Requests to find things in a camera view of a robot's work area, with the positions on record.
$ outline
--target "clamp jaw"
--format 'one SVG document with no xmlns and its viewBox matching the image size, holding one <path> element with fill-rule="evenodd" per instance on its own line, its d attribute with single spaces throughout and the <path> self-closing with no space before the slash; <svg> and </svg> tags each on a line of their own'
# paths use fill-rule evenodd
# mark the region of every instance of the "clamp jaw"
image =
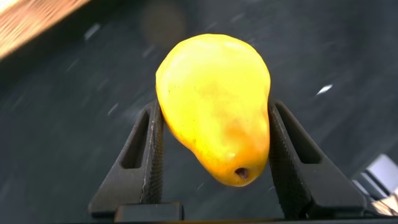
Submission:
<svg viewBox="0 0 398 224">
<path fill-rule="evenodd" d="M 286 219 L 360 218 L 366 200 L 280 101 L 269 101 L 269 162 Z M 115 221 L 177 221 L 179 203 L 161 203 L 163 116 L 159 102 L 141 111 L 125 146 L 89 204 Z"/>
</svg>

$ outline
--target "white fleck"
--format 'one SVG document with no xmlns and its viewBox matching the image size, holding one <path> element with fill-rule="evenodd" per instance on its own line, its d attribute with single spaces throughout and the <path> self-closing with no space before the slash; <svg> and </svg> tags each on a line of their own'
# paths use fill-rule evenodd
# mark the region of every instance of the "white fleck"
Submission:
<svg viewBox="0 0 398 224">
<path fill-rule="evenodd" d="M 155 45 L 149 46 L 143 53 L 142 53 L 142 58 L 147 58 L 149 54 L 155 50 Z"/>
<path fill-rule="evenodd" d="M 204 182 L 201 183 L 201 185 L 199 185 L 199 187 L 197 188 L 197 190 L 199 190 L 199 188 L 201 188 L 203 186 L 203 184 L 205 184 Z"/>
<path fill-rule="evenodd" d="M 324 87 L 322 87 L 321 90 L 319 90 L 319 92 L 317 93 L 317 95 L 325 93 L 326 91 L 330 90 L 330 88 L 333 86 L 333 84 L 330 85 L 325 85 Z"/>
<path fill-rule="evenodd" d="M 85 33 L 85 40 L 88 40 L 91 36 L 93 36 L 99 29 L 101 28 L 101 25 L 98 23 L 95 23 L 93 26 L 91 26 Z"/>
<path fill-rule="evenodd" d="M 97 91 L 100 91 L 108 82 L 108 79 L 103 80 L 98 86 L 97 86 Z"/>
<path fill-rule="evenodd" d="M 232 17 L 231 22 L 236 22 L 236 21 L 242 19 L 243 16 L 244 16 L 244 14 L 243 14 L 243 13 L 240 13 L 240 14 L 238 14 L 238 15 Z"/>
<path fill-rule="evenodd" d="M 72 62 L 72 64 L 69 65 L 69 67 L 67 68 L 67 70 L 65 71 L 65 73 L 67 73 L 69 70 L 71 70 L 76 63 L 79 61 L 79 59 L 76 59 L 75 61 Z"/>
<path fill-rule="evenodd" d="M 111 113 L 119 106 L 119 103 L 116 103 L 115 105 L 112 106 L 112 108 L 108 111 L 108 116 L 111 115 Z"/>
<path fill-rule="evenodd" d="M 217 22 L 213 22 L 210 25 L 206 26 L 205 30 L 210 30 L 211 28 L 217 26 Z"/>
</svg>

